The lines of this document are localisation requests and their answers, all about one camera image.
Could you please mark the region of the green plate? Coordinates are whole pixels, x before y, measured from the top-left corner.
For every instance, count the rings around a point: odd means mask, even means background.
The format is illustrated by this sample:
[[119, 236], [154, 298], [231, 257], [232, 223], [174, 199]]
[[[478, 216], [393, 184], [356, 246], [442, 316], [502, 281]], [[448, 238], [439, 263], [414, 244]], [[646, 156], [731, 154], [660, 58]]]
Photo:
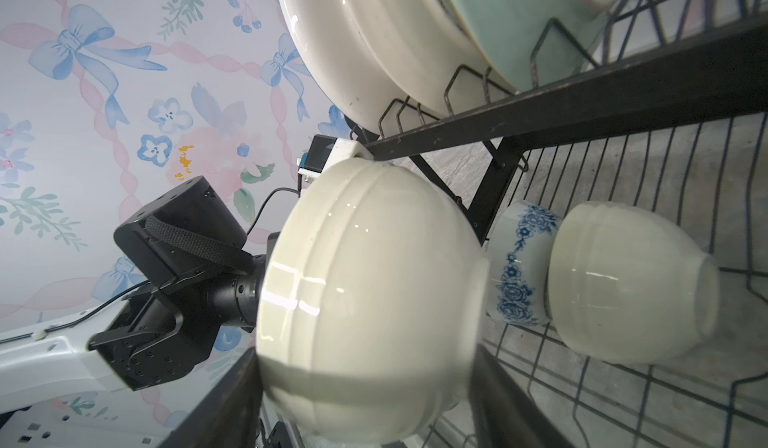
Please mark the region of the green plate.
[[494, 72], [524, 92], [533, 88], [532, 57], [540, 85], [568, 78], [587, 63], [558, 30], [544, 32], [551, 19], [560, 21], [579, 46], [592, 54], [607, 25], [608, 10], [617, 0], [450, 1]]

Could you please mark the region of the cream plate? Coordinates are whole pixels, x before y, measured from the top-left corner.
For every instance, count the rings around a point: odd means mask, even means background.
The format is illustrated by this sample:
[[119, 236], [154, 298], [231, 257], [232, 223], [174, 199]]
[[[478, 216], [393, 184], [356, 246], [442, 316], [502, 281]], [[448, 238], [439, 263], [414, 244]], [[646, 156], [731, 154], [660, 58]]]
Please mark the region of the cream plate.
[[513, 87], [465, 33], [449, 0], [346, 0], [373, 57], [407, 95], [441, 117], [498, 101]]

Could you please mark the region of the cream ceramic bowl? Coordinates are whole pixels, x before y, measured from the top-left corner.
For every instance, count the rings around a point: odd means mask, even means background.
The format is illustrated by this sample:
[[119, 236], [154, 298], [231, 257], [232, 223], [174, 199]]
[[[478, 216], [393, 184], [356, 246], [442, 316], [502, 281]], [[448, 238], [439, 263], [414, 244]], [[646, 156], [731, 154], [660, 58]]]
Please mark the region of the cream ceramic bowl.
[[266, 396], [333, 442], [417, 433], [468, 395], [489, 271], [431, 183], [358, 158], [329, 168], [267, 265], [255, 329]]
[[720, 272], [676, 224], [618, 203], [586, 202], [565, 217], [548, 269], [554, 326], [571, 350], [600, 361], [653, 364], [715, 331]]

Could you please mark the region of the blue floral bowl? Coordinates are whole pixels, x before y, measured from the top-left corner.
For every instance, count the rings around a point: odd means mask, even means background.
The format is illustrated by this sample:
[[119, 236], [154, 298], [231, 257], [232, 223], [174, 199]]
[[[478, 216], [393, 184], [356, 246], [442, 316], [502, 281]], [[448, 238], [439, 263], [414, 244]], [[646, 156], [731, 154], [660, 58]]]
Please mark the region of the blue floral bowl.
[[502, 213], [487, 244], [486, 312], [492, 319], [528, 327], [551, 321], [548, 268], [561, 224], [554, 212], [522, 200]]

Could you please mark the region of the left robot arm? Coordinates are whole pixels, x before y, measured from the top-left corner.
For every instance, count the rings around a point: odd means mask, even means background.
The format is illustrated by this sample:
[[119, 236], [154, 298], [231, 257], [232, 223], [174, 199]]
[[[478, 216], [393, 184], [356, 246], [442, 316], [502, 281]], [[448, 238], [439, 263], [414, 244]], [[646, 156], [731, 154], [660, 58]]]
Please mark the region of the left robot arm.
[[85, 391], [140, 391], [205, 361], [220, 330], [252, 332], [267, 259], [203, 177], [142, 207], [114, 232], [143, 281], [73, 320], [1, 340], [1, 410]]

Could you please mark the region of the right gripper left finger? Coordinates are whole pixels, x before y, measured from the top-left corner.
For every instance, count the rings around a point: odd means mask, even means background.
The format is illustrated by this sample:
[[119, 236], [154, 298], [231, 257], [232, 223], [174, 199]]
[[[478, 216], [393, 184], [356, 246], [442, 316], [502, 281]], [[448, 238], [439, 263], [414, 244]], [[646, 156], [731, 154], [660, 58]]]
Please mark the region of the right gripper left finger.
[[258, 358], [249, 348], [160, 447], [255, 447], [262, 395]]

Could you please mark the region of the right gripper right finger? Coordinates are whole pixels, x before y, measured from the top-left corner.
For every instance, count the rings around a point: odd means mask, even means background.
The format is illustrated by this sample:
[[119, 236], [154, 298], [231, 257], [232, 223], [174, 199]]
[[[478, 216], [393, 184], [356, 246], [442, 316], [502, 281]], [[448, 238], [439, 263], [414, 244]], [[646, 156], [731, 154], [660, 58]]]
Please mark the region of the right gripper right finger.
[[482, 345], [474, 357], [468, 400], [479, 448], [573, 447]]

